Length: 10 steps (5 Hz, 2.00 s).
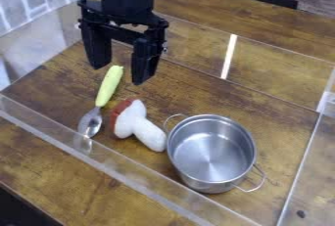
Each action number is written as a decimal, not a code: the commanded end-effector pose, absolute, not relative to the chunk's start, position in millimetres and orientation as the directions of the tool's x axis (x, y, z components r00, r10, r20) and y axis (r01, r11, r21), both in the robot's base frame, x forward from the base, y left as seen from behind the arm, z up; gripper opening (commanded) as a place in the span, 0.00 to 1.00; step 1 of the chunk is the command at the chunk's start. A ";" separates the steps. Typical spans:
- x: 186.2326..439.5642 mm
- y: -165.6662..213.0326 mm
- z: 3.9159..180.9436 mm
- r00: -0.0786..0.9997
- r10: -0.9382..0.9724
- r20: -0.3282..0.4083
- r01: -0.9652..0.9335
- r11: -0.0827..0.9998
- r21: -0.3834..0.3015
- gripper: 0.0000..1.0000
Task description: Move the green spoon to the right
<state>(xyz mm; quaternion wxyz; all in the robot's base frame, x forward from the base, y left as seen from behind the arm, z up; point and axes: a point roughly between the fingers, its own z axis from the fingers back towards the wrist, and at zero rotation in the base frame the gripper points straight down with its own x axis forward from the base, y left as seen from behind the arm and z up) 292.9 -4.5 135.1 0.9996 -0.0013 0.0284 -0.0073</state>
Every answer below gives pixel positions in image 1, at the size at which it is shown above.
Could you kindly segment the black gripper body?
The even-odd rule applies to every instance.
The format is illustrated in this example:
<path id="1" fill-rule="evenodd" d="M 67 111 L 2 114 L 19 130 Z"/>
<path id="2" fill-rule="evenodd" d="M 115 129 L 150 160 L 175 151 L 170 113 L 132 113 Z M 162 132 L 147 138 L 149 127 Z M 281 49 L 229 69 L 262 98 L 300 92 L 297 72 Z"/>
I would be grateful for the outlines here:
<path id="1" fill-rule="evenodd" d="M 82 9 L 80 30 L 83 40 L 110 23 L 143 25 L 150 37 L 163 37 L 169 23 L 153 13 L 154 0 L 79 0 Z"/>

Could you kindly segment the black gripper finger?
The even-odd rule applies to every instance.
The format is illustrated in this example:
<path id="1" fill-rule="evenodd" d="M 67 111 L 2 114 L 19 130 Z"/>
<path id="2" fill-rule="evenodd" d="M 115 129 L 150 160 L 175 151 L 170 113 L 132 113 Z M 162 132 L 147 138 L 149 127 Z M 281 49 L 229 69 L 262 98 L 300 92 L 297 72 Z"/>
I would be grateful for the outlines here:
<path id="1" fill-rule="evenodd" d="M 163 39 L 149 40 L 141 37 L 135 40 L 131 58 L 131 74 L 135 85 L 143 84 L 154 76 L 163 43 Z"/>
<path id="2" fill-rule="evenodd" d="M 111 40 L 103 28 L 92 23 L 82 22 L 80 29 L 88 63 L 94 69 L 100 69 L 111 62 Z"/>

